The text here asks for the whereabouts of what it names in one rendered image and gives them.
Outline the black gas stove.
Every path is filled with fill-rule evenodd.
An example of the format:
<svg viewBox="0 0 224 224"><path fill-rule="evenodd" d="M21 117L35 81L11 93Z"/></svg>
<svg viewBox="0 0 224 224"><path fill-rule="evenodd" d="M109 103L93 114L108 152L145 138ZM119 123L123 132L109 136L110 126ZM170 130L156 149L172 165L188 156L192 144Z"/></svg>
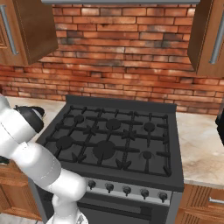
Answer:
<svg viewBox="0 0 224 224"><path fill-rule="evenodd" d="M165 224L174 224L184 191L175 105L69 95L37 142L86 179L80 203L131 212L168 207ZM107 183L114 185L111 193ZM142 189L149 191L146 199ZM165 202L159 193L167 194Z"/></svg>

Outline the black oven door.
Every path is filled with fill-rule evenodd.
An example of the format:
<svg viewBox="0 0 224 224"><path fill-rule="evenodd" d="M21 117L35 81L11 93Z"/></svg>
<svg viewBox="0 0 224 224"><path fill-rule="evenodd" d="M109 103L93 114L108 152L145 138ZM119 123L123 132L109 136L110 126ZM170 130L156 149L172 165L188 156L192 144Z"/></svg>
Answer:
<svg viewBox="0 0 224 224"><path fill-rule="evenodd" d="M88 224L165 224L168 214L167 206L140 206L138 212L80 202L78 206Z"/></svg>

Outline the black appliance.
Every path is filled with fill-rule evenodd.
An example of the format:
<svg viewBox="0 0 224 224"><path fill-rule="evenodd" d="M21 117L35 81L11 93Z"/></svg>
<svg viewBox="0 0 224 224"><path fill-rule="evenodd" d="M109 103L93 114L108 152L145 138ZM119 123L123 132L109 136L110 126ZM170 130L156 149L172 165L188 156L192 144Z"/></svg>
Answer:
<svg viewBox="0 0 224 224"><path fill-rule="evenodd" d="M220 140L224 145L224 97L222 98L219 113L216 116L215 123L217 125L217 131L220 136Z"/></svg>

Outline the wooden drawer front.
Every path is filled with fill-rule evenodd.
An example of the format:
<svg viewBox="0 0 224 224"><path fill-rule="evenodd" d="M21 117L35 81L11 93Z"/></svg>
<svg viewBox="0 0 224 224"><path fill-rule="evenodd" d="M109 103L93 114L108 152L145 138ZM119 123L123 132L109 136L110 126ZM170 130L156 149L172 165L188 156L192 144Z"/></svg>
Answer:
<svg viewBox="0 0 224 224"><path fill-rule="evenodd" d="M224 213L224 204L210 202L209 199L224 201L224 190L185 184L179 207L209 211L216 214Z"/></svg>

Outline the wooden base cupboard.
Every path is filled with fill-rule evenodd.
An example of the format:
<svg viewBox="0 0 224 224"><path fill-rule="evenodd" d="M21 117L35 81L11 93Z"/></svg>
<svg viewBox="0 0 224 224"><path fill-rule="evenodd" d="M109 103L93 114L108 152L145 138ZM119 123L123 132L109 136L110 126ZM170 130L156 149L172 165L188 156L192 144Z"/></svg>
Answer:
<svg viewBox="0 0 224 224"><path fill-rule="evenodd" d="M0 213L42 220L28 178L13 161L0 164Z"/></svg>

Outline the wooden base cupboard door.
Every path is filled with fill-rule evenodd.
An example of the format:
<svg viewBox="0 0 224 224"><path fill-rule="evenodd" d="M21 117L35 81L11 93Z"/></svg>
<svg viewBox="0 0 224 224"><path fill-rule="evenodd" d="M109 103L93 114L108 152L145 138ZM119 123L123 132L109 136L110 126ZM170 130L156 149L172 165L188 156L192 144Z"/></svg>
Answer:
<svg viewBox="0 0 224 224"><path fill-rule="evenodd" d="M174 224L224 224L224 214L180 208Z"/></svg>

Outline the wooden wall cupboard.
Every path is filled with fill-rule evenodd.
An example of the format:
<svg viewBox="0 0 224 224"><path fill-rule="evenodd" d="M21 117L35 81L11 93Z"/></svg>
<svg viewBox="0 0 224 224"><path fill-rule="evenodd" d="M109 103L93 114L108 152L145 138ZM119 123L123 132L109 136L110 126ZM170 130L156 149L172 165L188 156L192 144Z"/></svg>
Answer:
<svg viewBox="0 0 224 224"><path fill-rule="evenodd" d="M197 75L224 78L224 34L215 64L210 64L224 0L201 0L196 6L187 54Z"/></svg>
<svg viewBox="0 0 224 224"><path fill-rule="evenodd" d="M29 66L58 48L51 5L41 0L0 0L6 14L15 47L14 55L0 13L0 65Z"/></svg>

